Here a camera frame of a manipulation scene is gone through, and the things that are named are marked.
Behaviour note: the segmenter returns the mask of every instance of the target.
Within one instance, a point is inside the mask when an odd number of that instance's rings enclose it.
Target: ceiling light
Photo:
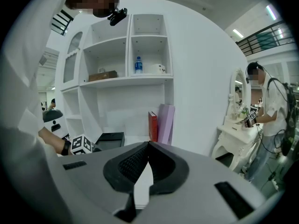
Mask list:
[[[273,20],[276,20],[276,16],[274,15],[274,13],[272,12],[271,8],[269,7],[269,5],[266,7],[268,12],[270,13],[271,17]]]
[[[241,38],[244,37],[244,36],[243,36],[240,32],[238,32],[236,29],[234,29],[233,32],[236,33],[236,34],[237,34],[239,37],[241,37]]]
[[[282,35],[282,31],[281,31],[280,28],[278,29],[278,33],[280,34],[280,38],[283,38],[283,37],[284,37],[284,35]]]

